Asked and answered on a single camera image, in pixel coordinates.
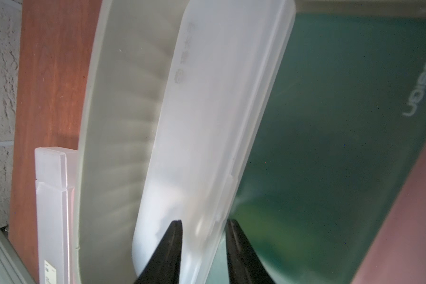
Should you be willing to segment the clear pencil case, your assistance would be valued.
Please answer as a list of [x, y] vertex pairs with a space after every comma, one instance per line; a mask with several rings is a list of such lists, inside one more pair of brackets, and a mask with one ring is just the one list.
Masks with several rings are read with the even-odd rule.
[[179, 220], [180, 282], [206, 282], [295, 11], [293, 1], [188, 3], [134, 231], [138, 275]]

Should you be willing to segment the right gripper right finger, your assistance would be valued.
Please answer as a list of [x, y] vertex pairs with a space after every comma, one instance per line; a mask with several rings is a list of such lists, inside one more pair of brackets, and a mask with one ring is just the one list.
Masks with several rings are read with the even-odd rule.
[[226, 251], [229, 283], [275, 284], [236, 220], [226, 223]]

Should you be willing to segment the pink pencil case with label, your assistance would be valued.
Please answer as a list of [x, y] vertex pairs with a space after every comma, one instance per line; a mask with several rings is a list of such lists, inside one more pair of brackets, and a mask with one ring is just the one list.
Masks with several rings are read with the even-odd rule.
[[426, 284], [426, 145], [353, 283]]

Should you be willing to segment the dark green case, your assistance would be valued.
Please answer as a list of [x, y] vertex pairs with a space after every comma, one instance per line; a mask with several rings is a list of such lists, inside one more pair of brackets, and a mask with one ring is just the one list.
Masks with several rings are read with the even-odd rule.
[[277, 284], [349, 284], [426, 143], [426, 19], [298, 13], [230, 218]]

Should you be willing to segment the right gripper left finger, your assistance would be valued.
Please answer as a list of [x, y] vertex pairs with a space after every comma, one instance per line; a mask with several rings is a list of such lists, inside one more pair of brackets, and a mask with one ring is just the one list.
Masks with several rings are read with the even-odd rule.
[[181, 271], [182, 240], [182, 221], [174, 220], [169, 224], [135, 284], [178, 284]]

